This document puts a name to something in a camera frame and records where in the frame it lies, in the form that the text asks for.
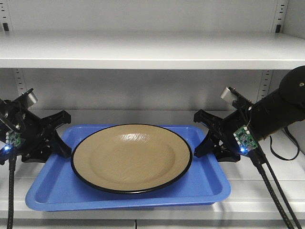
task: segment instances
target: shelving unit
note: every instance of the shelving unit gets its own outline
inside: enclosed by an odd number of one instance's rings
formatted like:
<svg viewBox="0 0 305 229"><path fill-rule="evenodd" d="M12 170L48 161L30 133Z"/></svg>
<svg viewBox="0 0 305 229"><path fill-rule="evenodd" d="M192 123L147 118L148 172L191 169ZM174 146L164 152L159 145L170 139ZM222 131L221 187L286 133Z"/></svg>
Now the shelving unit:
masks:
<svg viewBox="0 0 305 229"><path fill-rule="evenodd" d="M305 40L242 32L13 31L0 35L4 68L293 69Z"/></svg>
<svg viewBox="0 0 305 229"><path fill-rule="evenodd" d="M71 125L196 125L194 110L230 113L219 98L224 86L255 102L278 88L288 70L305 65L304 24L303 0L0 0L0 98L14 99L34 87L39 102L32 111L44 117L69 110ZM305 150L305 122L291 129ZM283 162L271 156L268 141L262 147L304 224L305 156ZM281 132L274 147L282 155L295 151ZM281 228L247 158L221 163L232 193L211 206L69 212L25 205L42 166L18 162L18 228L40 220L45 228L68 228L76 219L100 219L83 226L104 228ZM0 219L7 216L7 171L0 167ZM0 220L0 228L5 223Z"/></svg>

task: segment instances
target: green circuit board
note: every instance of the green circuit board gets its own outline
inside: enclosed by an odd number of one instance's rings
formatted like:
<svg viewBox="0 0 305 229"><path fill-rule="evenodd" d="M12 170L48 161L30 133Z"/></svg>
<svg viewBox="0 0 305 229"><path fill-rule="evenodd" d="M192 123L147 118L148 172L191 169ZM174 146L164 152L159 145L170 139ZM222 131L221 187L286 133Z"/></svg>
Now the green circuit board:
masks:
<svg viewBox="0 0 305 229"><path fill-rule="evenodd" d="M8 131L6 133L6 144L19 146L21 144L21 137L20 134L16 133L15 131Z"/></svg>
<svg viewBox="0 0 305 229"><path fill-rule="evenodd" d="M258 147L256 141L254 140L253 136L245 125L235 131L233 135L237 141L240 153L242 155L247 155L249 151Z"/></svg>

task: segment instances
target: plate surface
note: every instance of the plate surface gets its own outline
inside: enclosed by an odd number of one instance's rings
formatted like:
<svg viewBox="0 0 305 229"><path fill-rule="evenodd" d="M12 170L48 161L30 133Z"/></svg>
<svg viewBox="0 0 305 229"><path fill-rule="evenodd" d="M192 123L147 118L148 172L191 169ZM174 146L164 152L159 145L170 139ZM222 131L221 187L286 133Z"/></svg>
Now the plate surface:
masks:
<svg viewBox="0 0 305 229"><path fill-rule="evenodd" d="M129 124L93 133L74 149L71 165L87 184L114 193L156 190L189 169L192 151L176 133L153 125Z"/></svg>

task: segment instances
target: black cylinder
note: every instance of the black cylinder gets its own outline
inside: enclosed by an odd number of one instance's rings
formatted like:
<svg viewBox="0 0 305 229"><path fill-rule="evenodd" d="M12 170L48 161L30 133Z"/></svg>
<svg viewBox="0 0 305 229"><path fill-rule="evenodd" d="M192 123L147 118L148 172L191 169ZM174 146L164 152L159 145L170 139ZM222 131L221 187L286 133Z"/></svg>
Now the black cylinder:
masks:
<svg viewBox="0 0 305 229"><path fill-rule="evenodd" d="M290 71L275 90L247 111L257 140L305 119L305 66Z"/></svg>

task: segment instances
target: black cable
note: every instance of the black cable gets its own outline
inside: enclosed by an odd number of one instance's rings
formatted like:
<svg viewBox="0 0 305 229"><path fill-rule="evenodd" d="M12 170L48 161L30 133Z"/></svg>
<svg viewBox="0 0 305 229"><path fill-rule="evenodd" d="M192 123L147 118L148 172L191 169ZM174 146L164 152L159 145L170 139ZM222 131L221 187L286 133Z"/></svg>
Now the black cable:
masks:
<svg viewBox="0 0 305 229"><path fill-rule="evenodd" d="M10 149L9 157L9 210L8 210L8 223L7 229L13 228L13 218L14 218L14 179L15 179L15 169L17 160L17 148L12 147Z"/></svg>
<svg viewBox="0 0 305 229"><path fill-rule="evenodd" d="M293 141L293 142L295 143L296 148L297 148L296 155L295 155L293 158L290 158L290 159L278 155L278 154L273 150L273 148L272 148L272 137L271 137L271 136L270 136L270 151L271 151L271 153L272 153L275 157L277 157L277 158L279 158L279 159L281 159L281 160L283 160L283 161L292 161L292 160L295 160L295 159L297 158L297 156L299 156L299 154L300 154L300 146L299 146L299 143L297 142L297 140L295 139L295 137L293 137L293 135L289 132L288 127L285 127L285 128L284 128L284 131L285 131L285 133L287 134L287 136L290 138L290 140Z"/></svg>
<svg viewBox="0 0 305 229"><path fill-rule="evenodd" d="M302 229L302 226L301 226L299 220L296 218L295 213L294 213L294 211L292 210L292 208L291 208L291 206L290 206L290 204L289 204L289 202L288 202L288 200L287 200L287 198L286 198L286 196L285 196L285 193L284 193L284 191L282 190L282 187L281 187L280 183L278 182L278 179L277 179L277 177L276 177L276 175L275 175L273 169L271 168L271 165L270 165L270 163L269 163L269 161L268 161L268 159L266 158L265 155L264 155L264 159L265 159L266 164L267 164L267 166L268 166L268 169L269 169L269 171L270 171L270 173L271 173L271 175L272 175L272 178L273 178L274 181L275 181L275 184L276 184L276 186L277 186L277 189L279 190L280 195L282 196L283 201L284 201L284 203L285 203L285 205L286 205L286 207L287 207L287 209L288 209L288 211L289 211L289 213L290 213L292 219L293 219L294 222L295 222L295 225L297 226L298 229Z"/></svg>
<svg viewBox="0 0 305 229"><path fill-rule="evenodd" d="M272 197L272 199L273 199L273 201L274 201L274 203L275 203L279 213L281 214L281 216L282 216L282 218L283 218L287 228L294 229L292 223L290 222L288 216L286 215L286 213L285 213L285 211L284 211L280 201L278 200L278 198L277 198L277 196L276 196L276 194L275 194L275 192L274 192L274 190L273 190L273 188L272 188L272 186L270 184L270 181L269 181L269 179L268 179L268 177L267 177L267 175L265 173L264 168L262 167L262 165L256 166L256 168L257 168L258 172L260 173L260 175L262 176L262 178L263 178L263 180L264 180L264 182L266 184L266 187L267 187L267 189L268 189L268 191L269 191L269 193L270 193L270 195L271 195L271 197Z"/></svg>

